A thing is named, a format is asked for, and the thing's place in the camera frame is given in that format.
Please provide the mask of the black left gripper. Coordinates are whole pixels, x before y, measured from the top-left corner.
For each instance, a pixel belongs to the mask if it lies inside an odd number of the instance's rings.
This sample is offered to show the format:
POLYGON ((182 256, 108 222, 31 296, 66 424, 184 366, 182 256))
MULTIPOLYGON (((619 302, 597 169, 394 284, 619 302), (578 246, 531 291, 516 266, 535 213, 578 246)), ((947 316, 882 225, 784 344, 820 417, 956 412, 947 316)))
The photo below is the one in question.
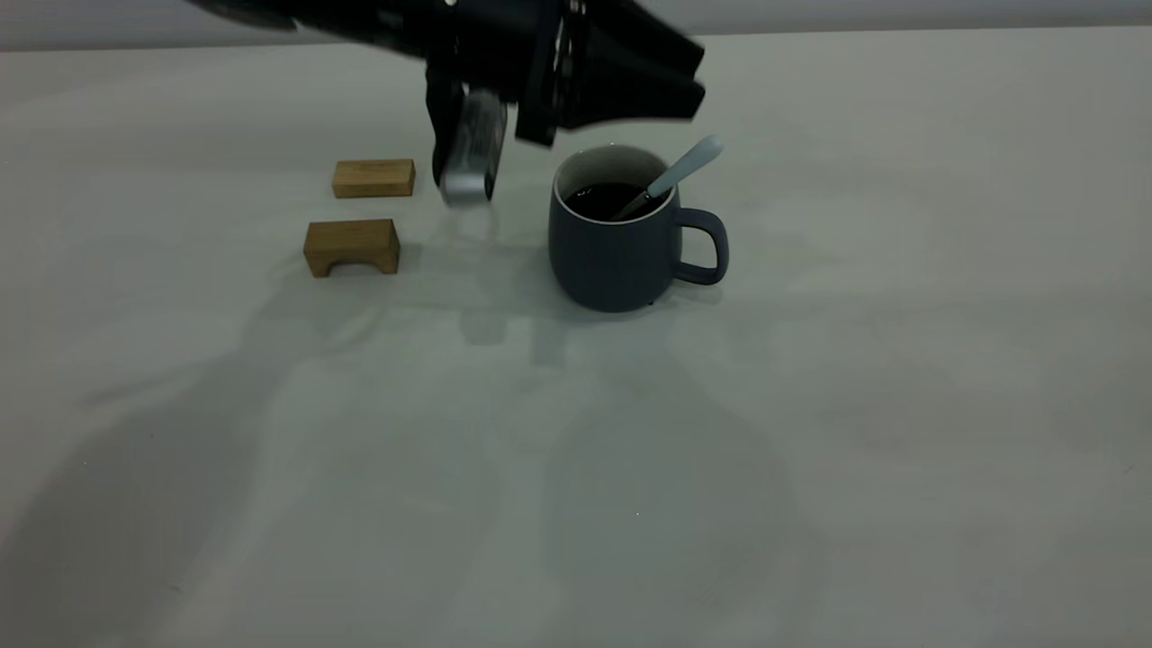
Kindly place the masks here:
POLYGON ((468 90, 518 108, 516 137, 602 122, 691 122, 704 48, 637 1, 429 1, 423 18, 435 146, 468 90))

